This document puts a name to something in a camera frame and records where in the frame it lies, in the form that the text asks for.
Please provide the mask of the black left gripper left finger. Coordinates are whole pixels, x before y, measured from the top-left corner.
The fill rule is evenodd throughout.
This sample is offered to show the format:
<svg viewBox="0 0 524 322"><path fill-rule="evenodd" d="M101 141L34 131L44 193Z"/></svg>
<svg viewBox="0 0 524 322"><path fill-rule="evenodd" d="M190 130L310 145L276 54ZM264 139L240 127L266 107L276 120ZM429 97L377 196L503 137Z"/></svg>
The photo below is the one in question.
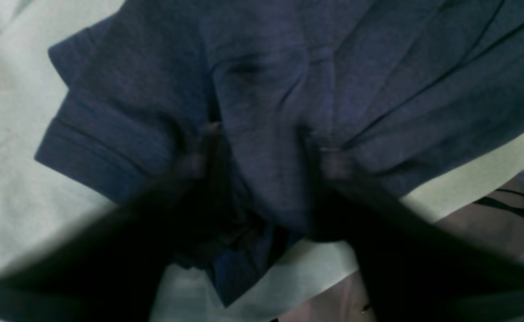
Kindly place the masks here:
<svg viewBox="0 0 524 322"><path fill-rule="evenodd" d="M172 261L201 267L222 245L207 178L220 143L212 124L139 195L49 253L0 276L7 322L146 322Z"/></svg>

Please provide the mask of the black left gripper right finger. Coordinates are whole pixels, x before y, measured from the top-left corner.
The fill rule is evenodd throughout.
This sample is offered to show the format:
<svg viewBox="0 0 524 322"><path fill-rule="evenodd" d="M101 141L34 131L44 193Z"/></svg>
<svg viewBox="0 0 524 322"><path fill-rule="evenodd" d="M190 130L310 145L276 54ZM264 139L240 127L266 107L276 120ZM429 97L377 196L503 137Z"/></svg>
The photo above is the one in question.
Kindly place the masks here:
<svg viewBox="0 0 524 322"><path fill-rule="evenodd" d="M300 143L313 196L304 234L350 245L379 322L524 322L524 264L428 223L310 130Z"/></svg>

